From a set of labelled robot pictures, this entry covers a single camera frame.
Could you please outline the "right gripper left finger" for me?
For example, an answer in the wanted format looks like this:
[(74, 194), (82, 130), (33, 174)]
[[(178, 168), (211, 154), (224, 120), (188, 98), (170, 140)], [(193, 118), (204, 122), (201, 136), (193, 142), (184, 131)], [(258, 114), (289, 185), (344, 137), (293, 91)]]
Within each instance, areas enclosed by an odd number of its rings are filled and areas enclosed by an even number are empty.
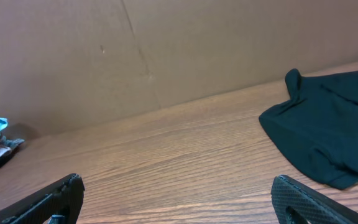
[(69, 174), (0, 210), (0, 224), (75, 224), (82, 208), (84, 192), (82, 178), (78, 174)]

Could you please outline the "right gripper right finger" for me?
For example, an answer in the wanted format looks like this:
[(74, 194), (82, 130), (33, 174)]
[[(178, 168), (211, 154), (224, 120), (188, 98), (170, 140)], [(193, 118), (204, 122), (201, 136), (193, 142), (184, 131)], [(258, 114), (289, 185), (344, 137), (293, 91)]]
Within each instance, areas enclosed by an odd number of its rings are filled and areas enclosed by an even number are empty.
[(358, 213), (287, 175), (276, 176), (272, 205), (279, 224), (358, 224)]

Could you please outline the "black t-shirt on right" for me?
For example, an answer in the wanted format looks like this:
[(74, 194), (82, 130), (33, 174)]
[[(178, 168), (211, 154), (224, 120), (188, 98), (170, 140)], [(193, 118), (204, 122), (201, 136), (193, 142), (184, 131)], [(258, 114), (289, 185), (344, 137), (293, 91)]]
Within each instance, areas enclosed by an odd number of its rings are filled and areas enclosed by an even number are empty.
[(335, 189), (358, 182), (358, 71), (285, 76), (289, 100), (259, 116), (283, 156), (301, 173)]

